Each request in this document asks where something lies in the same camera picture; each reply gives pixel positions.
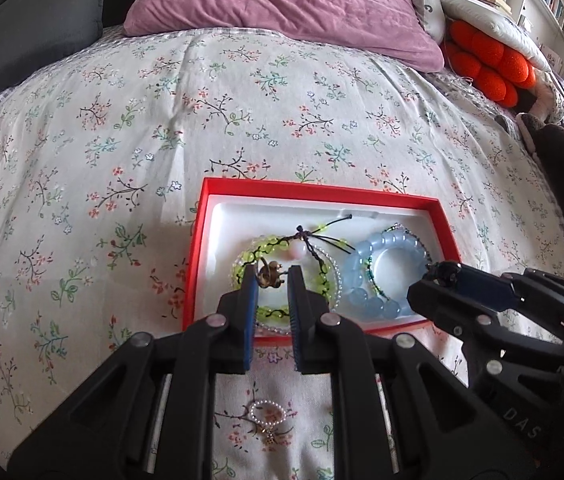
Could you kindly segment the gold charm earring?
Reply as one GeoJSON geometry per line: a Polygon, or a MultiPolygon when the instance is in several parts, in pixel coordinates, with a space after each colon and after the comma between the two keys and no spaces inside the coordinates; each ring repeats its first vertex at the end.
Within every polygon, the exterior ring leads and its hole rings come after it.
{"type": "Polygon", "coordinates": [[[282,266],[276,261],[268,262],[261,258],[261,267],[257,271],[257,282],[261,288],[280,288],[284,284],[282,266]]]}
{"type": "Polygon", "coordinates": [[[266,446],[276,444],[276,431],[274,428],[265,427],[262,429],[262,442],[266,446]]]}

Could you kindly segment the orange knot cushion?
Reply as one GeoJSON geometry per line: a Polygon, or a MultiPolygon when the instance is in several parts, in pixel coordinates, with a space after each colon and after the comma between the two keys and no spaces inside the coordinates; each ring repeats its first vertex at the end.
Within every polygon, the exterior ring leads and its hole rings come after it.
{"type": "Polygon", "coordinates": [[[468,22],[449,23],[442,53],[453,73],[502,107],[515,107],[518,92],[536,86],[536,70],[527,58],[468,22]]]}

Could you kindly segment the floral bed quilt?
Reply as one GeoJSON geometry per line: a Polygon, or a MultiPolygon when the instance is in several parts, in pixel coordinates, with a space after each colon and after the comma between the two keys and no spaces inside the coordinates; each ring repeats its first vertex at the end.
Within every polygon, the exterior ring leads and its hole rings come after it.
{"type": "Polygon", "coordinates": [[[207,177],[434,197],[464,262],[564,276],[544,174],[462,78],[264,30],[108,32],[0,94],[0,465],[132,334],[180,330],[207,177]]]}

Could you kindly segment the purple pillow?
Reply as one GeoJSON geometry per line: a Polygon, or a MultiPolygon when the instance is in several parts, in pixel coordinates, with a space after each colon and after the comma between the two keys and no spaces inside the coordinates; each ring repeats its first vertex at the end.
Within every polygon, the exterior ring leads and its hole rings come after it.
{"type": "Polygon", "coordinates": [[[135,0],[123,22],[131,37],[208,27],[273,30],[387,55],[424,73],[444,67],[411,0],[135,0]]]}

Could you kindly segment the red jewelry box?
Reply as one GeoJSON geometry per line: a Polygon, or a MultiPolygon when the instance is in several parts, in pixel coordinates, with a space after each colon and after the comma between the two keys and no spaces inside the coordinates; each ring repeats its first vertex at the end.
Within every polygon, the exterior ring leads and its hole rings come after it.
{"type": "Polygon", "coordinates": [[[259,285],[256,335],[288,340],[287,272],[374,335],[424,325],[407,300],[428,267],[460,259],[449,221],[431,197],[266,180],[204,178],[190,250],[184,327],[216,309],[261,258],[282,266],[280,288],[259,285]]]}

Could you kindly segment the white quilted cushion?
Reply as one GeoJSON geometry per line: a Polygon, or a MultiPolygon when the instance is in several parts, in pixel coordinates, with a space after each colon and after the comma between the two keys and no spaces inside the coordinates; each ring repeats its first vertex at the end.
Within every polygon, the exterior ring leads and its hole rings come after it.
{"type": "Polygon", "coordinates": [[[449,18],[471,24],[487,36],[521,53],[537,70],[550,72],[548,60],[532,38],[506,14],[478,0],[440,0],[440,3],[449,18]]]}

